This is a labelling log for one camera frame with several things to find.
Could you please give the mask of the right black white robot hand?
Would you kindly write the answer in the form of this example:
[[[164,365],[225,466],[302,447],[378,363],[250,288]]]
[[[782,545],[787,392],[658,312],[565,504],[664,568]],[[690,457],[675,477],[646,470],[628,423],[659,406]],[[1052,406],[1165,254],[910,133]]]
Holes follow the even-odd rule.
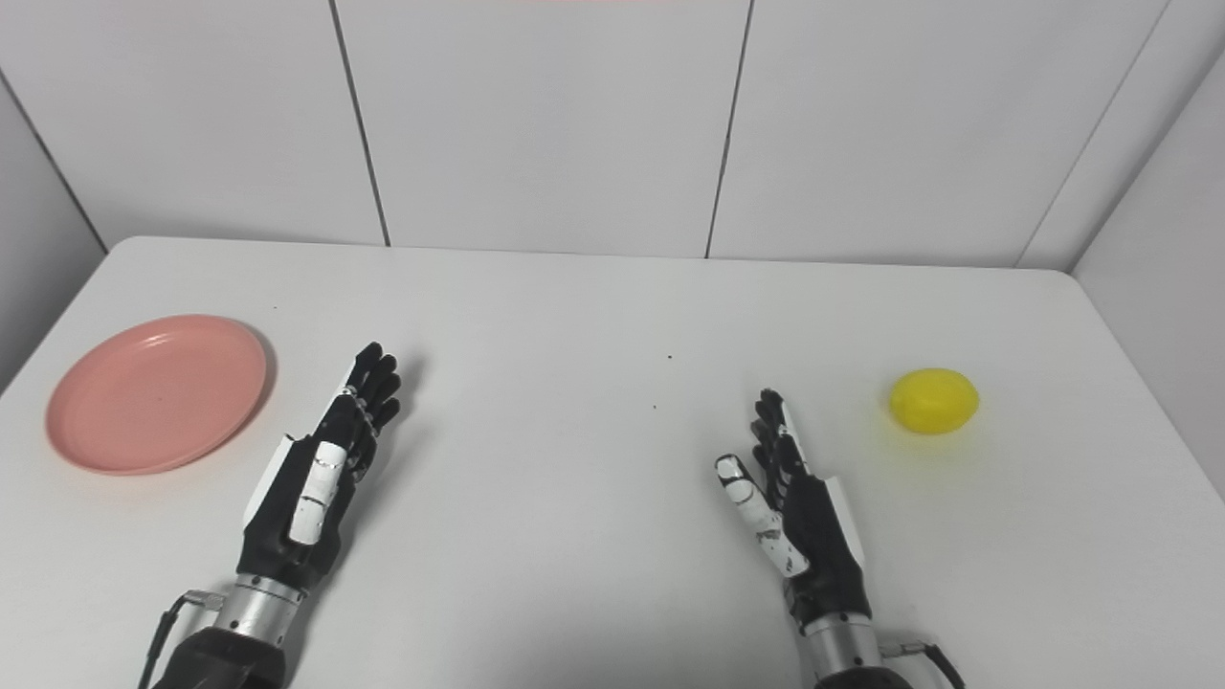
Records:
[[[862,546],[845,492],[804,457],[791,411],[775,389],[762,389],[748,424],[760,467],[756,481],[734,454],[715,459],[715,474],[757,546],[778,568],[799,629],[835,615],[872,615],[862,580]]]

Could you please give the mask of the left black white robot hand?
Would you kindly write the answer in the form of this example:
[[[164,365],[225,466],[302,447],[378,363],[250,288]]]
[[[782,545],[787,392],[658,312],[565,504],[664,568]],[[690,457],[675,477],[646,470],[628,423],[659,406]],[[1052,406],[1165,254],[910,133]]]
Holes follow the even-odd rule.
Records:
[[[341,559],[341,523],[368,474],[379,436],[401,411],[397,359],[360,349],[315,432],[289,440],[247,520],[236,575],[309,593]]]

